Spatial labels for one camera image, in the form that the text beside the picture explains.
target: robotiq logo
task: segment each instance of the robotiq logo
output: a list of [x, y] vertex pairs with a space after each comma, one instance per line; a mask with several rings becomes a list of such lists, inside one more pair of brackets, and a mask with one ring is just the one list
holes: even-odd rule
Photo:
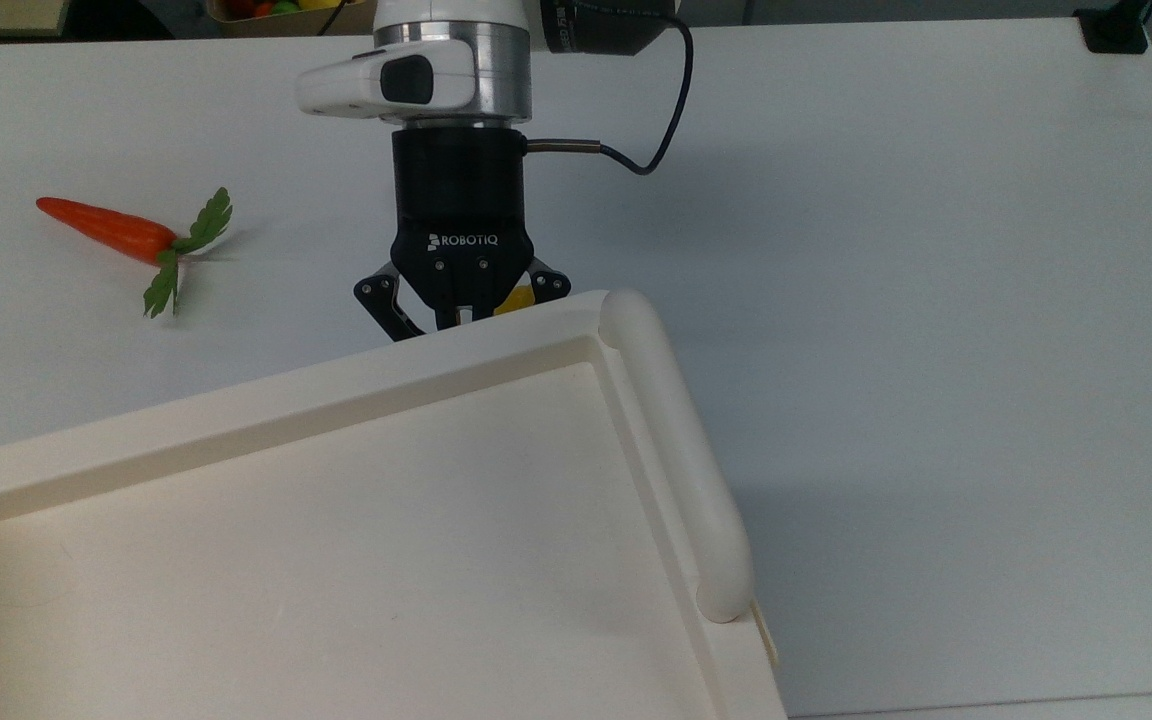
[[429, 234], [429, 250], [433, 252], [439, 247], [453, 245], [500, 245], [500, 238], [494, 234]]

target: carrot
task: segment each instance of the carrot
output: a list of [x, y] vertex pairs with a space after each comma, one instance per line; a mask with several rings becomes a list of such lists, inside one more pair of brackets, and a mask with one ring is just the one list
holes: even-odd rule
[[40, 197], [35, 204], [44, 213], [69, 225], [76, 232], [151, 265], [159, 264], [159, 252], [172, 247], [172, 241], [177, 237], [177, 234], [152, 220], [118, 213], [115, 210], [97, 209], [82, 202]]
[[145, 300], [145, 314], [150, 318], [157, 318], [162, 313], [168, 306], [168, 301], [172, 301], [172, 313], [177, 312], [180, 256], [197, 252], [220, 237], [220, 233], [229, 227], [229, 218], [234, 211], [229, 204], [229, 191], [221, 187], [211, 196], [211, 200], [198, 210], [198, 218], [189, 225], [189, 236], [177, 237], [177, 234], [164, 225], [151, 222], [145, 218], [96, 209], [92, 205], [83, 205], [82, 202], [40, 197], [35, 205], [61, 223], [69, 225], [97, 242], [104, 242], [105, 245], [113, 247], [114, 250], [137, 260], [157, 265], [159, 274], [150, 281], [150, 287], [142, 296]]

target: tray handle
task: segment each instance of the tray handle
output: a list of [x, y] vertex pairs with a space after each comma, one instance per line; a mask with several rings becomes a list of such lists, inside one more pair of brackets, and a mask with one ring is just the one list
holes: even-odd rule
[[609, 291], [598, 332], [621, 351], [677, 497], [700, 571], [696, 606], [714, 623], [728, 623], [755, 600], [755, 562], [745, 525], [708, 447], [660, 316], [643, 293]]

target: green leaf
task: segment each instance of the green leaf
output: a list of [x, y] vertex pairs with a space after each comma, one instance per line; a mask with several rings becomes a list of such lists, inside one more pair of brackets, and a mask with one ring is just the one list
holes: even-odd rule
[[180, 267], [177, 252], [164, 250], [159, 252], [159, 274], [150, 281], [145, 295], [145, 314], [157, 318], [168, 306], [168, 300], [173, 301], [172, 310], [175, 313], [175, 297], [179, 295]]
[[195, 252], [211, 245], [211, 241], [220, 237], [220, 233], [229, 227], [229, 218], [234, 206], [229, 204], [229, 191], [223, 187], [211, 196], [211, 200], [198, 210], [198, 219], [189, 225], [189, 237], [172, 242], [168, 250], [159, 252], [157, 259], [162, 270], [154, 275], [154, 281], [145, 290], [145, 314], [157, 318], [172, 301], [172, 313], [180, 310], [180, 256]]
[[198, 219], [189, 225], [189, 237], [180, 238], [172, 243], [172, 249], [180, 255], [195, 252], [210, 245], [211, 241], [220, 237], [220, 233], [229, 225], [229, 218], [234, 213], [233, 205], [229, 204], [229, 191], [223, 187], [211, 196], [211, 200], [198, 210]]

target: robotic arm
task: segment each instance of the robotic arm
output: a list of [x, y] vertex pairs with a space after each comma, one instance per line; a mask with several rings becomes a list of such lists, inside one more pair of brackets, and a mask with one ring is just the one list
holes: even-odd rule
[[[403, 278], [439, 329], [488, 318], [528, 274], [536, 302], [571, 285], [535, 258], [524, 225], [522, 156], [602, 152], [639, 174], [668, 147], [685, 99], [691, 40], [673, 0], [380, 0], [376, 50], [297, 78], [303, 111], [378, 118], [393, 134], [397, 236], [391, 260], [355, 296], [393, 340], [420, 334], [397, 305]], [[675, 24], [687, 40], [684, 90], [645, 168], [596, 141], [528, 141], [531, 51], [631, 55]]]

